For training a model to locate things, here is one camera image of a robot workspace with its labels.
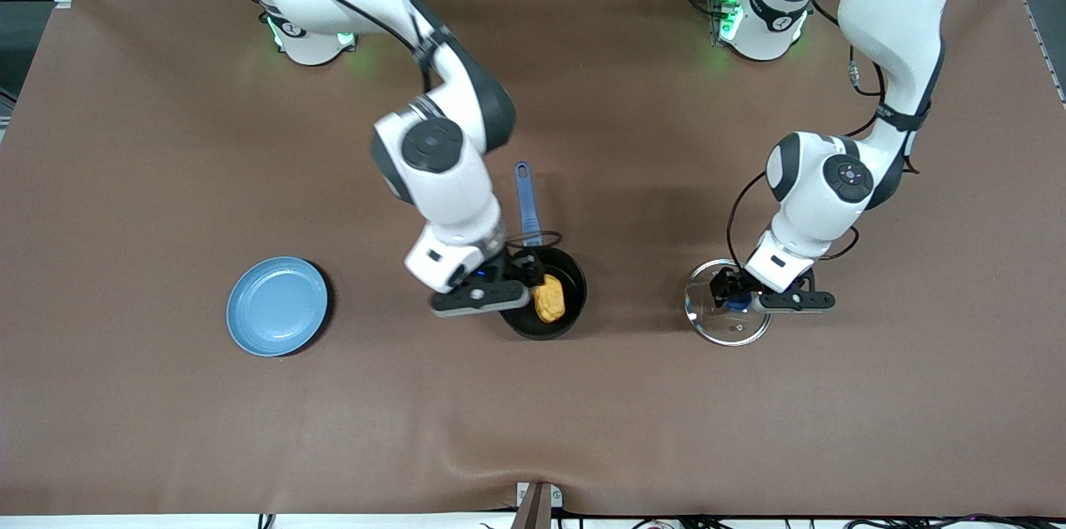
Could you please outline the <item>blue plate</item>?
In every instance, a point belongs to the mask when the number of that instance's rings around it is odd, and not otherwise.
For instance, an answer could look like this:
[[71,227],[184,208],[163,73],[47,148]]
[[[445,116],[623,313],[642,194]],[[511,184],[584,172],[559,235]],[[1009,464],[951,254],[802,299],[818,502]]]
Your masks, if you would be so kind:
[[311,346],[332,320],[334,289],[312,261],[275,257],[235,282],[226,302],[230,339],[259,357],[293,356]]

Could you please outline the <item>brown table mat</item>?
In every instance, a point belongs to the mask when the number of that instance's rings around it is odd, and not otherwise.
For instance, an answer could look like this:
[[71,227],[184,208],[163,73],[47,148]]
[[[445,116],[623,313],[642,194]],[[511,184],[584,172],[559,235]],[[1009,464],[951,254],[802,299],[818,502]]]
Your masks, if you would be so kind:
[[[1024,3],[949,0],[919,175],[815,267],[830,312],[718,347],[683,286],[791,131],[872,114],[817,17],[779,61],[685,0],[422,0],[518,111],[513,166],[583,267],[575,327],[439,319],[422,226],[368,151],[419,92],[390,37],[303,68],[251,0],[72,0],[0,142],[0,512],[442,512],[562,488],[601,515],[1066,517],[1066,110]],[[297,257],[332,320],[230,339],[251,266]]]

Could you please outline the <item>glass lid blue knob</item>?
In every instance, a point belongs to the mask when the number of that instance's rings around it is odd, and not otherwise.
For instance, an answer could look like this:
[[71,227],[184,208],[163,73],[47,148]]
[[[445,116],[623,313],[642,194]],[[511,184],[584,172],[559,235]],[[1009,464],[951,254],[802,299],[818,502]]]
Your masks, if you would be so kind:
[[709,282],[723,266],[736,267],[734,260],[720,258],[694,268],[683,290],[683,309],[690,325],[705,340],[724,347],[750,344],[761,339],[770,326],[770,314],[734,312],[734,302],[715,301]]

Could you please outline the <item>yellow potato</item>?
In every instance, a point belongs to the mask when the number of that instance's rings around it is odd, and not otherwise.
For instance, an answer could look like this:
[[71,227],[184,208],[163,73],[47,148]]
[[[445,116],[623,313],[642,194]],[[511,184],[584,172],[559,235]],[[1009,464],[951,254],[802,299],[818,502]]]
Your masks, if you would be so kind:
[[555,276],[546,273],[539,286],[532,289],[537,319],[545,324],[558,322],[566,312],[565,289]]

